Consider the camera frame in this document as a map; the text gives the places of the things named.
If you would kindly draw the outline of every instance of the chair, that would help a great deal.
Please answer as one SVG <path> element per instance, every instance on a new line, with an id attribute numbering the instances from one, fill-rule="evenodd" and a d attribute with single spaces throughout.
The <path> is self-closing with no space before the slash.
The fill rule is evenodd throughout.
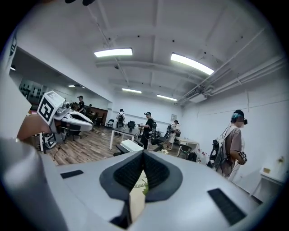
<path id="1" fill-rule="evenodd" d="M 100 125 L 102 123 L 102 117 L 96 117 L 96 120 L 95 120 L 95 125 Z"/>
<path id="2" fill-rule="evenodd" d="M 190 151 L 191 151 L 191 147 L 190 146 L 187 146 L 187 145 L 184 145 L 184 144 L 180 144 L 180 152 L 179 152 L 177 157 L 179 157 L 181 154 L 185 154 L 186 159 L 187 159 L 188 155 L 190 154 Z"/>
<path id="3" fill-rule="evenodd" d="M 109 120 L 108 123 L 107 123 L 107 127 L 112 128 L 113 127 L 113 123 L 114 123 L 114 120 Z"/>

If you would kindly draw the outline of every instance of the man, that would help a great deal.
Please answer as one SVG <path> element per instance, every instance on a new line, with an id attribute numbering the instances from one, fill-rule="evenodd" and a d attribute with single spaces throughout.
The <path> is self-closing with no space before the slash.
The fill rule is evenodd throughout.
<path id="1" fill-rule="evenodd" d="M 80 112 L 81 114 L 84 114 L 84 102 L 83 102 L 83 96 L 79 96 L 79 105 L 77 111 Z"/>
<path id="2" fill-rule="evenodd" d="M 88 116 L 91 116 L 91 104 L 86 108 L 86 110 L 85 110 L 85 114 L 86 114 L 86 116 L 88 117 Z"/>
<path id="3" fill-rule="evenodd" d="M 145 125 L 141 125 L 141 127 L 144 128 L 144 132 L 141 136 L 141 143 L 144 144 L 144 149 L 148 148 L 148 141 L 149 141 L 149 136 L 150 136 L 150 131 L 153 128 L 153 124 L 154 124 L 154 120 L 152 118 L 152 114 L 150 112 L 147 112 L 146 114 L 146 118 L 148 119 L 148 121 L 146 122 Z"/>
<path id="4" fill-rule="evenodd" d="M 171 128 L 172 128 L 172 131 L 169 135 L 169 138 L 168 138 L 168 143 L 167 143 L 167 150 L 171 150 L 171 146 L 175 140 L 175 137 L 176 137 L 176 134 L 179 134 L 180 133 L 180 127 L 179 127 L 179 122 L 177 120 L 175 120 L 172 124 L 171 124 Z"/>
<path id="5" fill-rule="evenodd" d="M 244 127 L 244 112 L 236 110 L 231 118 L 231 125 L 227 128 L 225 137 L 225 150 L 227 159 L 218 167 L 217 172 L 228 178 L 233 171 L 235 161 L 244 164 L 243 158 L 239 155 L 242 151 L 241 129 Z"/>
<path id="6" fill-rule="evenodd" d="M 117 113 L 117 128 L 123 127 L 124 123 L 125 123 L 125 113 L 123 109 L 120 109 L 119 112 Z"/>

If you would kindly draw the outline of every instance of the pipe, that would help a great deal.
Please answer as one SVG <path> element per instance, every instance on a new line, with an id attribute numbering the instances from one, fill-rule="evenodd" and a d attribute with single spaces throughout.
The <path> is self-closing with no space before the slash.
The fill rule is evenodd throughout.
<path id="1" fill-rule="evenodd" d="M 258 78 L 264 77 L 264 76 L 266 76 L 266 75 L 268 75 L 268 74 L 271 74 L 272 72 L 275 72 L 275 71 L 277 71 L 277 70 L 279 70 L 279 69 L 281 69 L 281 68 L 283 68 L 283 67 L 285 67 L 285 64 L 280 64 L 277 68 L 272 69 L 272 70 L 270 70 L 270 71 L 268 71 L 268 72 L 266 72 L 266 73 L 264 73 L 264 74 L 260 74 L 260 73 L 259 73 L 257 76 L 253 76 L 253 77 L 251 76 L 250 78 L 245 79 L 244 81 L 242 81 L 242 84 L 245 84 L 245 83 L 248 83 L 248 82 L 250 82 L 250 81 L 256 80 L 256 79 L 258 79 Z M 223 89 L 221 89 L 221 90 L 218 91 L 218 92 L 215 92 L 215 93 L 213 93 L 213 94 L 210 94 L 210 96 L 217 95 L 217 94 L 219 94 L 219 93 L 222 93 L 222 92 L 227 91 L 227 90 L 229 90 L 229 89 L 235 88 L 235 87 L 237 87 L 237 86 L 240 86 L 240 84 L 239 84 L 239 83 L 236 83 L 236 84 L 234 84 L 234 85 L 232 85 L 232 86 L 229 86 L 229 87 L 227 87 L 227 88 L 223 88 Z"/>
<path id="2" fill-rule="evenodd" d="M 256 73 L 259 72 L 259 71 L 262 71 L 262 72 L 268 71 L 268 70 L 270 70 L 270 69 L 278 66 L 280 63 L 283 63 L 283 62 L 284 62 L 283 57 L 274 57 L 273 59 L 271 59 L 271 60 L 269 60 L 269 61 L 261 64 L 261 65 L 258 66 L 257 68 L 254 68 L 253 70 L 250 70 L 250 71 L 246 72 L 245 74 L 243 74 L 243 75 L 241 75 L 241 76 L 238 76 L 238 79 L 241 80 L 241 79 L 243 79 L 243 78 L 245 78 L 245 77 L 248 77 L 248 76 L 250 76 L 250 75 L 252 75 L 252 74 L 256 74 Z M 224 87 L 227 87 L 227 86 L 233 84 L 233 83 L 236 82 L 236 81 L 237 81 L 237 80 L 234 79 L 234 80 L 232 80 L 232 81 L 224 84 L 223 86 L 221 86 L 221 87 L 219 87 L 219 88 L 216 88 L 216 89 L 213 91 L 213 93 L 214 93 L 214 92 L 217 92 L 218 90 L 223 89 Z"/>
<path id="3" fill-rule="evenodd" d="M 261 31 L 259 31 L 242 49 L 240 49 L 235 55 L 233 55 L 227 62 L 222 64 L 215 72 L 213 72 L 211 75 L 209 75 L 207 78 L 205 78 L 200 84 L 195 86 L 192 90 L 190 90 L 188 93 L 182 96 L 184 98 L 191 92 L 193 92 L 195 89 L 197 89 L 200 85 L 202 85 L 204 82 L 206 82 L 208 79 L 210 79 L 213 75 L 215 75 L 220 69 L 222 69 L 225 65 L 227 65 L 231 60 L 233 60 L 241 51 L 243 51 L 252 41 L 254 41 L 263 31 L 265 28 L 263 28 Z"/>
<path id="4" fill-rule="evenodd" d="M 244 55 L 239 62 L 237 62 L 237 64 L 233 65 L 231 68 L 227 69 L 223 74 L 221 74 L 220 76 L 218 76 L 216 79 L 214 79 L 212 82 L 210 82 L 210 84 L 215 83 L 216 81 L 220 80 L 225 74 L 227 74 L 230 71 L 233 71 L 233 69 L 235 69 L 237 66 L 239 66 L 243 61 L 246 61 L 246 57 L 250 54 L 252 54 L 252 52 L 254 52 L 256 49 L 258 49 L 261 45 L 263 45 L 264 42 L 268 41 L 268 39 L 265 39 L 264 41 L 262 41 L 261 43 L 258 43 L 254 49 L 250 50 L 250 52 L 246 55 Z"/>
<path id="5" fill-rule="evenodd" d="M 102 37 L 103 37 L 106 45 L 107 45 L 108 47 L 111 47 L 110 44 L 109 44 L 109 42 L 108 42 L 107 37 L 106 37 L 105 34 L 103 33 L 103 30 L 100 28 L 100 25 L 99 25 L 99 23 L 98 23 L 98 18 L 97 18 L 96 16 L 94 16 L 94 14 L 92 13 L 92 11 L 91 11 L 91 9 L 90 9 L 89 6 L 88 6 L 87 8 L 88 8 L 88 10 L 89 10 L 90 16 L 95 20 L 95 23 L 96 23 L 96 25 L 97 25 L 97 27 L 98 27 L 98 30 L 100 31 L 100 33 L 101 33 L 101 35 L 102 35 Z M 126 76 L 125 72 L 124 72 L 123 69 L 121 68 L 121 65 L 119 64 L 117 58 L 114 58 L 114 59 L 115 59 L 115 61 L 116 61 L 116 63 L 117 63 L 118 69 L 121 71 L 122 76 L 125 78 L 125 81 L 126 81 L 126 83 L 127 83 L 127 86 L 130 87 L 130 83 L 129 83 L 128 77 Z"/>

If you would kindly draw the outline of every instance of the ceiling light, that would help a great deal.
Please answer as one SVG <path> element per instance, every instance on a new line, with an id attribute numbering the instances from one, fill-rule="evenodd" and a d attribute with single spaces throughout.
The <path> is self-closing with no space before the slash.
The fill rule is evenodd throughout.
<path id="1" fill-rule="evenodd" d="M 136 91 L 136 90 L 131 90 L 131 89 L 125 89 L 125 88 L 123 88 L 122 90 L 123 90 L 123 91 L 126 91 L 126 92 L 141 93 L 141 91 Z"/>
<path id="2" fill-rule="evenodd" d="M 106 51 L 98 51 L 94 53 L 96 57 L 105 57 L 105 56 L 113 56 L 113 55 L 132 55 L 131 48 L 123 48 L 123 49 L 112 49 Z"/>
<path id="3" fill-rule="evenodd" d="M 171 60 L 189 65 L 189 66 L 194 67 L 194 68 L 196 68 L 202 72 L 205 72 L 206 74 L 212 74 L 214 72 L 212 69 L 206 67 L 203 64 L 200 64 L 194 60 L 188 59 L 184 56 L 177 55 L 175 53 L 172 53 Z"/>
<path id="4" fill-rule="evenodd" d="M 173 100 L 173 101 L 177 101 L 177 99 L 173 99 L 173 98 L 166 97 L 166 96 L 157 95 L 157 97 L 164 98 L 164 99 L 169 99 L 169 100 Z"/>
<path id="5" fill-rule="evenodd" d="M 15 65 L 12 65 L 12 66 L 10 67 L 10 69 L 11 69 L 11 70 L 16 70 Z"/>

